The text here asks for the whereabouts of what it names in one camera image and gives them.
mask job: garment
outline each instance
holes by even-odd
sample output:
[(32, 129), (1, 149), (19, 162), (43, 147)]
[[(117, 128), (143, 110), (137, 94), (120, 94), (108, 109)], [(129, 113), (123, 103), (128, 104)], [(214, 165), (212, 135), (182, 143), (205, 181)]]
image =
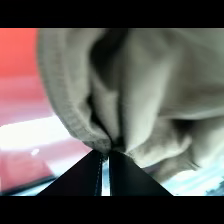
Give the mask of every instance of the garment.
[(163, 181), (209, 166), (224, 141), (224, 30), (39, 29), (38, 65), (70, 134)]

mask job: blurred background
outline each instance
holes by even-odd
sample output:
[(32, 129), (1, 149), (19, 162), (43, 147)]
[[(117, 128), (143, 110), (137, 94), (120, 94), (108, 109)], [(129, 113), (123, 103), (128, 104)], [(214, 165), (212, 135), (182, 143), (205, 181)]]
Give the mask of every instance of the blurred background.
[[(0, 195), (36, 195), (91, 151), (52, 111), (38, 74), (36, 33), (0, 28)], [(163, 186), (173, 195), (224, 195), (223, 159)]]

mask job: crumpled fabric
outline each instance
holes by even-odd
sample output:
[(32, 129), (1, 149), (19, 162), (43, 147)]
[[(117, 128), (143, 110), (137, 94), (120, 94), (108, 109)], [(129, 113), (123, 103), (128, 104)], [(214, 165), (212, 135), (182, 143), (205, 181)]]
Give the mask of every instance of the crumpled fabric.
[(224, 30), (38, 30), (38, 66), (72, 136), (118, 150), (162, 182), (214, 163), (224, 147)]

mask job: cloth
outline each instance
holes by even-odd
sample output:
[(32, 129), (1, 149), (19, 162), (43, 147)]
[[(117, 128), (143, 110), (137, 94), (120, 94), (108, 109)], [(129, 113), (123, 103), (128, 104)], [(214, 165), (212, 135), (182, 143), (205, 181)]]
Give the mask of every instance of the cloth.
[(56, 114), (91, 148), (162, 161), (158, 181), (222, 154), (223, 29), (44, 28), (37, 50)]

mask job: fabric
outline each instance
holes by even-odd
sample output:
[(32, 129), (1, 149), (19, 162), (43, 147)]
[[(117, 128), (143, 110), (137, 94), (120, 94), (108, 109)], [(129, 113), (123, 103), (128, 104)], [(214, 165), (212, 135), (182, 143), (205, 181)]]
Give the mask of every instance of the fabric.
[(38, 64), (72, 136), (142, 168), (163, 161), (158, 181), (223, 151), (223, 29), (39, 29)]

